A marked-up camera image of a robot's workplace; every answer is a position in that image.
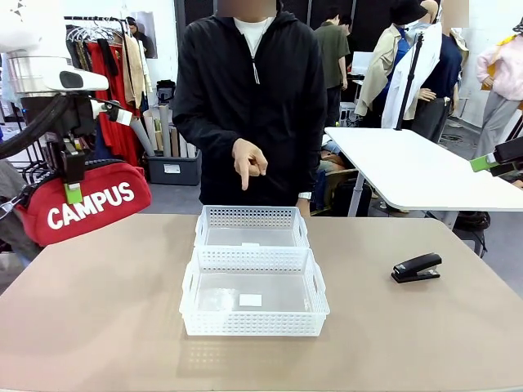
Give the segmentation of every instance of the gray floor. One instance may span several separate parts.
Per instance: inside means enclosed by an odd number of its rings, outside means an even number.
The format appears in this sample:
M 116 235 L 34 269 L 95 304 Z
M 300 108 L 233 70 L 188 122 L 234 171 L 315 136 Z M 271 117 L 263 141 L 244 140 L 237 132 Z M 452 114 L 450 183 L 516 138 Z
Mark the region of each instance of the gray floor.
M 479 135 L 467 128 L 445 129 L 441 144 L 456 154 L 471 158 Z M 199 214 L 202 208 L 198 200 L 199 187 L 151 185 L 153 203 L 145 213 L 152 214 Z M 379 209 L 379 201 L 373 203 L 372 216 L 386 216 Z M 419 213 L 408 217 L 419 216 Z M 486 253 L 484 260 L 490 267 L 523 297 L 523 214 L 494 213 L 492 225 L 485 233 Z M 0 293 L 20 273 L 19 265 L 0 262 Z

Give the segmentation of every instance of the gray storage bin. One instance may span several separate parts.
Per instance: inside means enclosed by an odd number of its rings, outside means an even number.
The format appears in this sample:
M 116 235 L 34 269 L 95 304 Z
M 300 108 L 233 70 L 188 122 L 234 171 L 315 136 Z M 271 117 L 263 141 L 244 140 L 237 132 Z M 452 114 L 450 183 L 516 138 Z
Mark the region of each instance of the gray storage bin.
M 196 158 L 148 157 L 151 184 L 197 185 L 202 174 L 202 152 Z

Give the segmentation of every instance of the beige tabletop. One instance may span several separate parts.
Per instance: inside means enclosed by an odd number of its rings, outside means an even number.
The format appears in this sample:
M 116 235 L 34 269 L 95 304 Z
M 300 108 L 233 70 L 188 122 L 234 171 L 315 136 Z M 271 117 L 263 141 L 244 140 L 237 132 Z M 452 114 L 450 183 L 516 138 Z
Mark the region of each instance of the beige tabletop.
M 0 296 L 0 389 L 435 391 L 523 385 L 523 301 L 441 223 L 313 218 L 319 338 L 188 337 L 193 216 L 135 215 L 47 248 Z M 395 283 L 428 252 L 441 279 Z

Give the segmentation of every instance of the pink sweater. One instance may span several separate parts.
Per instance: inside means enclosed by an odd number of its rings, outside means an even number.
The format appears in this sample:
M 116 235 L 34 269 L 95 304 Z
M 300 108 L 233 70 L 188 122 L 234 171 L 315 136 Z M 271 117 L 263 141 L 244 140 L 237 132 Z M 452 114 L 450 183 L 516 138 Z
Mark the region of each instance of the pink sweater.
M 523 100 L 523 35 L 499 47 L 491 47 L 477 59 L 477 78 L 483 82 L 488 78 L 487 68 L 493 64 L 495 56 L 496 74 L 493 90 L 507 100 Z

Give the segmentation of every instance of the white wall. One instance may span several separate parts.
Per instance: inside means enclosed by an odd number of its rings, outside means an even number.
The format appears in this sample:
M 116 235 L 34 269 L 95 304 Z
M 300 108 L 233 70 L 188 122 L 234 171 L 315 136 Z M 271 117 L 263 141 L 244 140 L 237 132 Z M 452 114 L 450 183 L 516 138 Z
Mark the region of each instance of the white wall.
M 512 28 L 523 16 L 523 0 L 470 0 L 470 25 L 463 29 L 470 57 L 464 70 L 460 91 L 462 98 L 469 98 L 462 119 L 481 127 L 488 92 L 481 91 L 476 78 L 477 57 L 491 45 L 514 34 Z
M 178 50 L 175 0 L 62 0 L 67 16 L 114 16 L 124 18 L 130 12 L 153 12 L 158 59 L 149 59 L 153 87 L 158 80 L 176 81 L 178 74 Z

